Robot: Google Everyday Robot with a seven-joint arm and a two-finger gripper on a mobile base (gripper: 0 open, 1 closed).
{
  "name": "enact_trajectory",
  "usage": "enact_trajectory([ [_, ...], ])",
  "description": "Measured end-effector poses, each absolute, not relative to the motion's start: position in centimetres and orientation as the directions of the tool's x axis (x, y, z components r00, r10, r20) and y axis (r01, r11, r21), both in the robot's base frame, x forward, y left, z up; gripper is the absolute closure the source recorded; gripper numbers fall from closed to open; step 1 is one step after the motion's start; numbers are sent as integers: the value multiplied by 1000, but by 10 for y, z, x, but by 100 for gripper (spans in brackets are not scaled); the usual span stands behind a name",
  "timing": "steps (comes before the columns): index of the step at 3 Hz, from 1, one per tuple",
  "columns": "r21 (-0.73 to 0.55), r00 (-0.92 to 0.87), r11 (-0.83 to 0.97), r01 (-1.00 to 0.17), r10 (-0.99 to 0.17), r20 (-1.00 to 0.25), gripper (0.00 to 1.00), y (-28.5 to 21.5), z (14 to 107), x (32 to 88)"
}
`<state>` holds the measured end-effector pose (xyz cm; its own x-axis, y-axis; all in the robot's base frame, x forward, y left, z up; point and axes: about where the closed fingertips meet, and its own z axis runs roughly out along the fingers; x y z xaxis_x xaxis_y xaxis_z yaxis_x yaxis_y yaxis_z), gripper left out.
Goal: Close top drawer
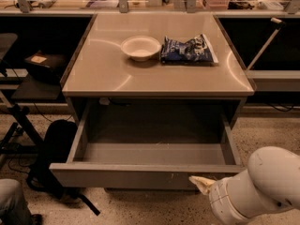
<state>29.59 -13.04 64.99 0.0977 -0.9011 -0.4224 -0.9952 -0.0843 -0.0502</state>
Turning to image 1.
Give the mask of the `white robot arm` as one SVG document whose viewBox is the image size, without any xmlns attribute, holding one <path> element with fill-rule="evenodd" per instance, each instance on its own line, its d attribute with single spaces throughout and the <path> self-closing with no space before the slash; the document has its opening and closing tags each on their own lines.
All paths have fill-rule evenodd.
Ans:
<svg viewBox="0 0 300 225">
<path fill-rule="evenodd" d="M 257 149 L 242 172 L 189 181 L 209 198 L 223 225 L 245 225 L 257 216 L 300 209 L 300 156 L 275 146 Z"/>
</svg>

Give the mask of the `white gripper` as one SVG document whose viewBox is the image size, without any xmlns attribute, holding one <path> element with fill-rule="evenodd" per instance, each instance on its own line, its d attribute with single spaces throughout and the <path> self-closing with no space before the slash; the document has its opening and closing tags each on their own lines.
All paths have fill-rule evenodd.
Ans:
<svg viewBox="0 0 300 225">
<path fill-rule="evenodd" d="M 230 200 L 227 191 L 228 178 L 215 181 L 201 176 L 190 176 L 189 181 L 194 184 L 203 195 L 209 194 L 209 202 L 215 217 L 223 225 L 245 225 L 250 219 L 243 216 Z"/>
</svg>

